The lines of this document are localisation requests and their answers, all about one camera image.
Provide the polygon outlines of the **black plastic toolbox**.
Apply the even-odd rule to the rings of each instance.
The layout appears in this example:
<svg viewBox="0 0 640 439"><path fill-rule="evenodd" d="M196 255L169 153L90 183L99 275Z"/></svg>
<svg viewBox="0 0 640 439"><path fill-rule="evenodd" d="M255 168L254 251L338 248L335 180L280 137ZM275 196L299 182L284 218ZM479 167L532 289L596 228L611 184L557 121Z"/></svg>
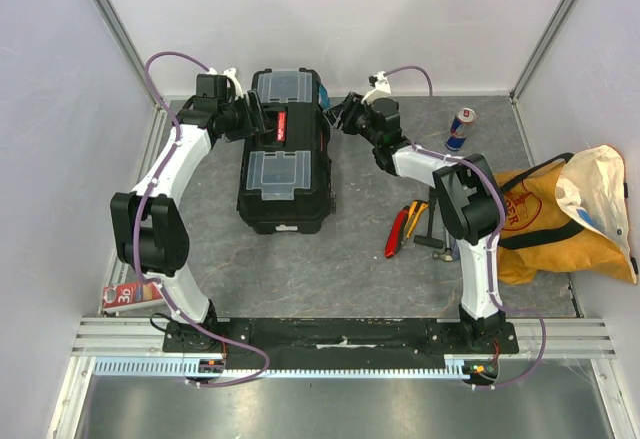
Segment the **black plastic toolbox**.
<svg viewBox="0 0 640 439"><path fill-rule="evenodd" d="M258 234L315 234L335 209L328 145L329 104L319 74L309 68L264 69L252 88L277 141L244 142L237 211Z"/></svg>

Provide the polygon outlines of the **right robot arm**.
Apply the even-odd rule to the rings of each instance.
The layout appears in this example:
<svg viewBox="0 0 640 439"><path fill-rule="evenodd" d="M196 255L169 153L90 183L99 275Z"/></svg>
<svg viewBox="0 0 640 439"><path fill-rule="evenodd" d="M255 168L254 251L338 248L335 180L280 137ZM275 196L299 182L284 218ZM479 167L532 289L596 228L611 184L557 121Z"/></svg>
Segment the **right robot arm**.
<svg viewBox="0 0 640 439"><path fill-rule="evenodd" d="M378 167L436 191L442 222L460 252L463 293L458 340L467 351L483 351L505 321L497 286L497 246L506 219L501 192L484 156L465 158L427 150L411 142L390 98L366 102L350 93L324 111L329 124L359 135L373 146Z"/></svg>

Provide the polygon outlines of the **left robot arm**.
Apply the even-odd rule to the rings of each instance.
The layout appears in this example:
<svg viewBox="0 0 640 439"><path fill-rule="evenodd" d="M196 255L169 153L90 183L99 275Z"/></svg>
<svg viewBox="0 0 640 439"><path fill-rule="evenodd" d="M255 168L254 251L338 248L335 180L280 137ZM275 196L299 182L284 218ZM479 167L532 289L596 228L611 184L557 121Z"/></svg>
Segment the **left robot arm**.
<svg viewBox="0 0 640 439"><path fill-rule="evenodd" d="M173 116L159 156L128 193L116 193L110 212L119 260L145 284L153 284L174 320L188 324L185 339L210 351L220 339L211 301L187 264L190 239L179 204L197 166L216 142L266 131L266 114L254 90L242 89L237 71L212 69L196 78L196 93Z"/></svg>

